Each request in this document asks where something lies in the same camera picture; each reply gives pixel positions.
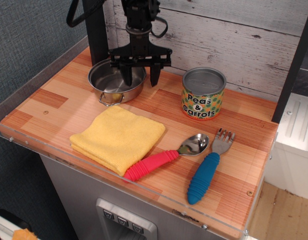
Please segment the yellow cloth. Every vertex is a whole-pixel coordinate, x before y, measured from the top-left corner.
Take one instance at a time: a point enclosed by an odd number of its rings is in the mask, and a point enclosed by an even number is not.
[[[69,140],[74,150],[124,176],[164,133],[163,124],[111,106],[82,133]]]

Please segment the white appliance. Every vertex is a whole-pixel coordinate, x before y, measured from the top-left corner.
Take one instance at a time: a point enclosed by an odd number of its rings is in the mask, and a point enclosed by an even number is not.
[[[278,127],[265,181],[308,199],[308,97],[292,93]]]

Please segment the pot handle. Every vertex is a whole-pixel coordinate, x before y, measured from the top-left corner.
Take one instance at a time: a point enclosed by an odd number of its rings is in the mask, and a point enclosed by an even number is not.
[[[120,98],[120,101],[119,102],[116,102],[116,103],[111,103],[111,104],[107,104],[105,103],[104,101],[102,101],[102,98],[106,98],[104,93],[102,92],[102,94],[100,95],[100,98],[99,98],[99,102],[101,104],[104,104],[106,107],[110,107],[110,106],[114,106],[114,105],[118,105],[118,104],[121,104],[121,102],[123,101],[123,99],[125,98],[124,94],[122,93],[122,97]]]

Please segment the white wood plank wall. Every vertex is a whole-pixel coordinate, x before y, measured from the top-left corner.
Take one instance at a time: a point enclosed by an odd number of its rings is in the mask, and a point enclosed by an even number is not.
[[[308,0],[161,0],[168,22],[164,37],[151,41],[173,50],[172,67],[182,75],[211,67],[226,88],[277,102],[308,17]],[[104,4],[110,48],[129,43],[121,0]],[[153,22],[153,31],[164,26]]]

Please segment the metal fork head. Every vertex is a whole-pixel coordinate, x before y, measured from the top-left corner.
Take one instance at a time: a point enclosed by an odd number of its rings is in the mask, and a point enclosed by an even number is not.
[[[235,138],[235,133],[227,130],[219,129],[218,133],[215,136],[215,140],[212,145],[213,152],[223,154],[226,152],[232,145]]]

